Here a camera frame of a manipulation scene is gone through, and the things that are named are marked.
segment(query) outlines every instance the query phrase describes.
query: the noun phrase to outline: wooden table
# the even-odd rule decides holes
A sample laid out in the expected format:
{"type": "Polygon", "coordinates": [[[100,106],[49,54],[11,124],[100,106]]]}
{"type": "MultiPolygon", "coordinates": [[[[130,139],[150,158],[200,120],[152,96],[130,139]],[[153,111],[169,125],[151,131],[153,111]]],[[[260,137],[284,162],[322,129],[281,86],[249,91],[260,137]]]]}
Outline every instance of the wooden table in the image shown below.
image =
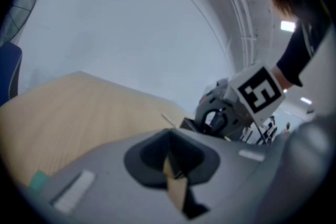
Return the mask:
{"type": "Polygon", "coordinates": [[[1,155],[15,180],[57,172],[101,144],[191,117],[175,103],[77,72],[0,107],[1,155]]]}

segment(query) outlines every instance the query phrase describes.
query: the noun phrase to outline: gray plastic surface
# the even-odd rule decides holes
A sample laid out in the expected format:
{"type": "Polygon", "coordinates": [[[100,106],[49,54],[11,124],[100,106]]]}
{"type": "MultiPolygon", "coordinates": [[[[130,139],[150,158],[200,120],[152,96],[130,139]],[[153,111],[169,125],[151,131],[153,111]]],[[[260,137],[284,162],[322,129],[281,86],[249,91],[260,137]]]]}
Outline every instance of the gray plastic surface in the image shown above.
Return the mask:
{"type": "MultiPolygon", "coordinates": [[[[209,182],[191,187],[196,201],[210,209],[210,213],[192,221],[212,222],[211,219],[218,219],[220,215],[223,221],[246,223],[245,217],[253,216],[257,201],[275,174],[283,141],[278,139],[271,147],[263,147],[231,143],[185,129],[179,130],[213,148],[221,158],[220,166],[209,182]],[[240,150],[265,154],[265,161],[242,157],[240,150]]],[[[96,181],[72,213],[72,218],[83,223],[186,222],[185,216],[176,210],[165,190],[143,187],[128,174],[124,166],[126,151],[155,133],[97,147],[53,176],[42,196],[48,201],[53,200],[86,169],[96,174],[96,181]]]]}

